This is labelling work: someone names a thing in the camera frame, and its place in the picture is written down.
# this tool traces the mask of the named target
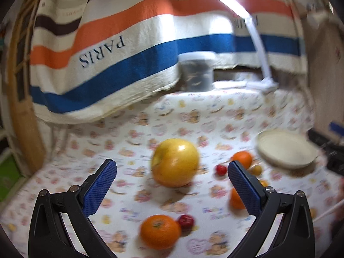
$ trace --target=blue object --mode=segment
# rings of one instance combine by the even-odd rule
[[[344,127],[337,122],[332,121],[329,124],[330,130],[336,132],[340,136],[344,137]]]
[[[84,196],[83,213],[87,217],[97,212],[116,175],[116,162],[109,160]]]
[[[250,215],[259,216],[262,211],[261,199],[235,162],[229,163],[228,177],[238,192],[248,213]]]

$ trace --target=white plate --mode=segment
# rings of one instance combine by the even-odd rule
[[[304,168],[317,157],[315,146],[303,136],[283,130],[260,132],[257,149],[263,158],[286,169]]]

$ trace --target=mandarin orange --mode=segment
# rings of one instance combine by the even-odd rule
[[[162,250],[174,246],[181,235],[181,228],[173,218],[166,215],[153,215],[141,224],[140,236],[152,249]]]
[[[248,169],[252,164],[252,155],[248,151],[239,151],[230,160],[239,161],[245,169]]]
[[[238,192],[235,190],[235,188],[232,188],[230,192],[230,200],[229,200],[230,205],[233,208],[236,209],[246,209],[244,203],[242,202]]]

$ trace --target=striped blanket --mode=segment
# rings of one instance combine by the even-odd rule
[[[304,74],[302,27],[289,0],[237,0],[272,67]],[[30,54],[36,115],[105,117],[179,79],[178,54],[215,51],[216,68],[260,63],[244,21],[218,0],[41,0]]]

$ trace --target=patterned tablecloth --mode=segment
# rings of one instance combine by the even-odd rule
[[[246,211],[228,205],[232,185],[218,178],[214,167],[237,151],[249,150],[254,164],[277,191],[305,191],[314,216],[335,204],[338,178],[328,180],[325,159],[319,152],[315,164],[295,171],[283,171],[259,158],[256,135],[268,128],[305,133],[312,125],[312,113],[301,92],[278,90],[262,95],[246,89],[204,93],[174,93],[143,100],[126,110],[92,124],[68,129],[58,156],[32,177],[1,217],[14,245],[27,257],[28,233],[38,192],[66,191],[81,184],[106,158],[116,161],[117,177],[101,203],[90,216],[95,228],[116,255],[121,257],[227,257],[254,221]],[[150,173],[150,158],[157,145],[167,138],[184,138],[201,155],[199,170],[187,187],[159,186]],[[178,218],[189,213],[196,219],[194,231],[178,240],[169,251],[153,251],[138,237],[141,222],[150,215]],[[317,256],[330,243],[332,215],[315,224]],[[77,250],[84,252],[67,216],[67,230]],[[260,253],[265,252],[281,217]]]

